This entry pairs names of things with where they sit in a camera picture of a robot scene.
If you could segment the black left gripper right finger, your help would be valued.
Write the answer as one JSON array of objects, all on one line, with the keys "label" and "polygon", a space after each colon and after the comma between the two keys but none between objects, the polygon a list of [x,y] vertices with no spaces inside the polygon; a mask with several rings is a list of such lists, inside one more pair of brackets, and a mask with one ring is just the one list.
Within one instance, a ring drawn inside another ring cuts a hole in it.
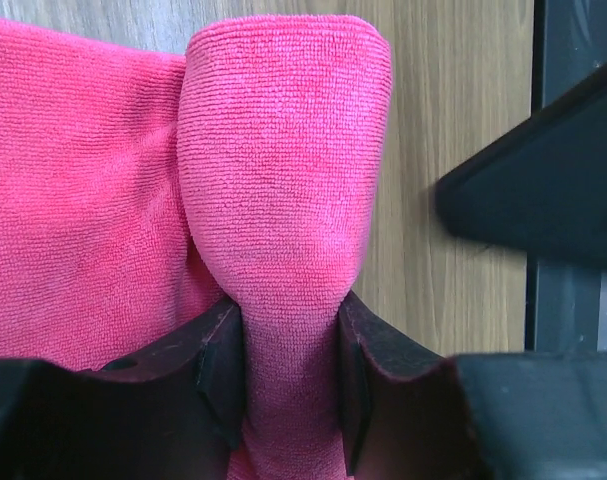
[{"label": "black left gripper right finger", "polygon": [[357,479],[607,479],[607,353],[442,357],[354,294],[337,315]]}]

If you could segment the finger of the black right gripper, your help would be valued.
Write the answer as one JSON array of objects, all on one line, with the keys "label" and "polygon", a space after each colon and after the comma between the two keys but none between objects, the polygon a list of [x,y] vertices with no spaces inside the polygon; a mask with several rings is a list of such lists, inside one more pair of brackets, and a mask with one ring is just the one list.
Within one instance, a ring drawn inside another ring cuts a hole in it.
[{"label": "finger of the black right gripper", "polygon": [[452,236],[607,270],[607,63],[434,185]]}]

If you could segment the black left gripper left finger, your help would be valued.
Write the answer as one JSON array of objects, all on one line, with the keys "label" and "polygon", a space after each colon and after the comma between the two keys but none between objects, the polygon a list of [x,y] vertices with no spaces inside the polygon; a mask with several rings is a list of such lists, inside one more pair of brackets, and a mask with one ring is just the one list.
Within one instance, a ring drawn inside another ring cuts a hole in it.
[{"label": "black left gripper left finger", "polygon": [[245,398],[229,299],[99,370],[0,359],[0,479],[222,479]]}]

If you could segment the pink microfiber towel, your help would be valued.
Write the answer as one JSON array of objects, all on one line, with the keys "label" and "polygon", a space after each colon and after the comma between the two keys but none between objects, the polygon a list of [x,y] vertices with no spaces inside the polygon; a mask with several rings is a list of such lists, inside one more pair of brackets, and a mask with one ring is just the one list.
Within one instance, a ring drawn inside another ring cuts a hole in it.
[{"label": "pink microfiber towel", "polygon": [[391,49],[353,16],[228,19],[183,55],[0,18],[0,357],[96,368],[243,313],[232,479],[342,479],[335,317],[369,235]]}]

